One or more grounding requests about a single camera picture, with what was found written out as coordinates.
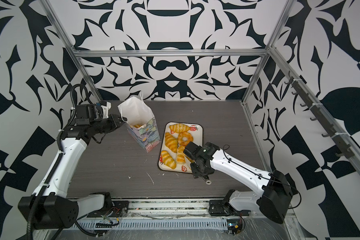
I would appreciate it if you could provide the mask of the colourful printed paper bag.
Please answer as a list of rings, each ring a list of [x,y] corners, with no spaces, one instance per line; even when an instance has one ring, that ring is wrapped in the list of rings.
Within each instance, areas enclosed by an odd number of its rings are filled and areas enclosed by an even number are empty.
[[[132,96],[118,105],[127,124],[127,131],[146,152],[156,147],[161,139],[152,109],[144,102],[143,94]]]

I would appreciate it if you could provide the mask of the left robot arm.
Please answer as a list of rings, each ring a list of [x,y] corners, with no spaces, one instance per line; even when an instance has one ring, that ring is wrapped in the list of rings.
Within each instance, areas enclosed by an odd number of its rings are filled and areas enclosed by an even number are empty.
[[[106,136],[127,122],[126,118],[109,112],[112,107],[109,102],[77,104],[74,99],[77,88],[83,89],[86,97],[89,96],[89,91],[82,84],[71,88],[73,111],[68,123],[59,130],[57,155],[33,194],[21,198],[18,204],[18,209],[27,220],[28,240],[34,238],[35,230],[56,229],[60,233],[92,212],[105,216],[114,206],[108,192],[90,194],[76,201],[67,199],[73,175],[90,141],[101,144],[96,135]]]

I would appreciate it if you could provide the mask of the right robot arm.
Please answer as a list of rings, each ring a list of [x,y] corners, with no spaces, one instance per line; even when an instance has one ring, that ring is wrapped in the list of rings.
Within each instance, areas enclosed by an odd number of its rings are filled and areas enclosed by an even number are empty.
[[[278,170],[270,173],[252,167],[210,142],[204,146],[191,142],[185,147],[184,153],[192,160],[191,170],[195,179],[202,178],[210,185],[209,176],[219,171],[253,191],[252,197],[246,197],[240,191],[230,190],[222,201],[222,208],[228,215],[259,209],[263,216],[274,223],[284,223],[288,210],[292,209],[290,203],[294,193],[298,190],[283,173]]]

